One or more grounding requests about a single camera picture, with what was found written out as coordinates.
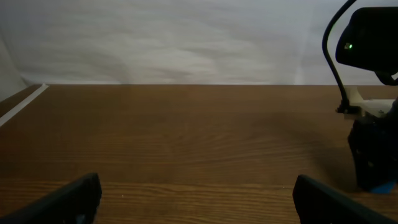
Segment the white wall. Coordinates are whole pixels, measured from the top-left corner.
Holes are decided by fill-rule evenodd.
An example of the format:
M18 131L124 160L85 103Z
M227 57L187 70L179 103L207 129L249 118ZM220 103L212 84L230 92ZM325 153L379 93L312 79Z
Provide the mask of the white wall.
M321 39L344 2L2 0L0 28L30 82L335 84ZM331 53L355 9L396 4L358 1L336 25ZM379 84L338 68L346 84Z
M0 101L26 88L0 35Z

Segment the wooden table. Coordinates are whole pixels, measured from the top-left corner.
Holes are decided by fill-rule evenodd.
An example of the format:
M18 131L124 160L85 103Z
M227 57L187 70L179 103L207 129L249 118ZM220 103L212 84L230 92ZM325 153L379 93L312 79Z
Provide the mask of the wooden table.
M98 172L97 223L299 223L307 174L398 220L398 191L354 191L339 103L336 86L51 85L0 127L0 215Z

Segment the wood grain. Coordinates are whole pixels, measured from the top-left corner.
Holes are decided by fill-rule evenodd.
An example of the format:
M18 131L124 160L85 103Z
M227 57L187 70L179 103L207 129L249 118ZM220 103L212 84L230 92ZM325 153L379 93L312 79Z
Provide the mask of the wood grain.
M397 192L355 192L339 102L336 86L52 85L0 128L0 215L98 172L97 223L298 223L307 174L398 220Z

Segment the white line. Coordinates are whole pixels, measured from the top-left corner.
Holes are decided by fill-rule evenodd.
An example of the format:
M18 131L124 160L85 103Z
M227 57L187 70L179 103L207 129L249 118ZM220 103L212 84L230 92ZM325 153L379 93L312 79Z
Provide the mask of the white line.
M27 98L22 100L17 106L15 106L13 109L8 111L5 115L3 115L0 118L0 127L4 125L5 122L10 120L15 114L20 112L26 105L28 105L32 100L34 100L37 96L39 96L46 88L49 86L46 84L43 84L38 88L36 91L34 91L32 94L30 94Z

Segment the black cable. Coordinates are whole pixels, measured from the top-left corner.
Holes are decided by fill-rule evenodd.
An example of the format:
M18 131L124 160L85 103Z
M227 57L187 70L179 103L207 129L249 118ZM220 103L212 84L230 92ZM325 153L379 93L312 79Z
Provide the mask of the black cable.
M326 27L326 30L325 30L325 33L323 34L323 39L322 39L323 54L326 58L326 61L328 62L329 66L330 66L331 72L335 76L338 88L340 89L340 93L341 93L341 97L342 97L341 105L342 105L343 109L348 109L349 99L347 97L346 90L344 89L344 85L341 82L340 76L338 75L337 69L336 69L335 65L333 64L333 61L330 58L329 51L328 51L328 39L329 39L330 31L333 28L333 26L335 25L335 23L337 22L337 20L341 17L341 15L344 14L345 11L347 11L347 9L350 6L352 6L354 4L354 2L356 2L356 0L348 0L336 12L336 14L333 16L333 18L331 18L331 21L329 22L328 26Z

